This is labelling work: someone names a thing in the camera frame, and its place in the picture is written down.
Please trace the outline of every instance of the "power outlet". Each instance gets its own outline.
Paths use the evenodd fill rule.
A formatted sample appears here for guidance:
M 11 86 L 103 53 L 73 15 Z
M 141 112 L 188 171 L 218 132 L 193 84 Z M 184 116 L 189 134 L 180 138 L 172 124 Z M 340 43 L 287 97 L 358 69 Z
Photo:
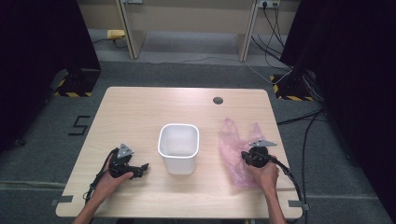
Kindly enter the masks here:
M 143 4 L 143 0 L 124 0 L 124 3 Z
M 107 31 L 107 39 L 115 40 L 125 37 L 125 33 L 123 30 L 108 30 Z
M 267 8 L 274 8 L 274 7 L 279 7 L 280 5 L 280 0 L 275 0 L 275 1 L 266 1 L 266 0 L 261 0 L 259 2 L 259 7 L 262 7 L 262 3 L 266 2 L 267 3 Z

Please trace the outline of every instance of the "white bin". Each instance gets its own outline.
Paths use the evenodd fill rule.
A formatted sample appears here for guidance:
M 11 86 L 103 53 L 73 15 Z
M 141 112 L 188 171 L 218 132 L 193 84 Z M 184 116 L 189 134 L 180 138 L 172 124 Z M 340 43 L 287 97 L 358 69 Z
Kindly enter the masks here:
M 198 149 L 199 131 L 194 125 L 170 123 L 161 129 L 158 152 L 169 174 L 192 174 Z

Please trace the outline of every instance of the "black curtain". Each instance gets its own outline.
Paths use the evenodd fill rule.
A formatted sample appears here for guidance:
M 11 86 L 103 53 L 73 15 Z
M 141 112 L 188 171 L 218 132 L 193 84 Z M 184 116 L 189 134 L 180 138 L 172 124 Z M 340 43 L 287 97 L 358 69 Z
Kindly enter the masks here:
M 325 2 L 302 0 L 284 62 L 294 64 Z M 346 152 L 396 223 L 396 1 L 342 1 L 319 48 L 310 52 L 324 106 Z
M 1 150 L 29 125 L 59 71 L 100 70 L 76 1 L 2 1 L 0 63 Z

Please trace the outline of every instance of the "plastic bag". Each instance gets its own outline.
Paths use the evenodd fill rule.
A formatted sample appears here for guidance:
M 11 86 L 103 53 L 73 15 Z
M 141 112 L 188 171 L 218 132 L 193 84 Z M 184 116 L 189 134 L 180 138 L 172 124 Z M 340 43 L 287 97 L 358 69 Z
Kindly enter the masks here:
M 235 123 L 227 118 L 219 136 L 219 150 L 224 162 L 227 164 L 230 177 L 237 187 L 248 188 L 258 187 L 253 174 L 248 170 L 248 166 L 242 159 L 241 152 L 249 151 L 251 142 L 264 139 L 262 130 L 258 123 L 253 124 L 253 130 L 248 140 L 239 137 Z

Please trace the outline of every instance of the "floor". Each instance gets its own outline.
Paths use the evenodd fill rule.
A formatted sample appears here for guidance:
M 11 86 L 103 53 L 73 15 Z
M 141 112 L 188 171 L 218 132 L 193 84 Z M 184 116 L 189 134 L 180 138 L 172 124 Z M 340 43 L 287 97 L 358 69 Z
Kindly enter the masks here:
M 274 66 L 286 68 L 270 55 L 259 49 L 251 42 L 247 60 L 241 63 L 235 35 L 208 33 L 177 33 L 177 32 L 148 32 L 142 51 L 137 59 L 131 59 L 126 48 L 125 39 L 116 41 L 106 40 L 106 30 L 90 30 L 92 42 L 100 61 L 132 62 L 132 63 L 204 63 L 223 65 Z M 271 36 L 254 35 L 262 46 L 268 44 Z M 282 46 L 271 38 L 270 47 L 282 52 Z

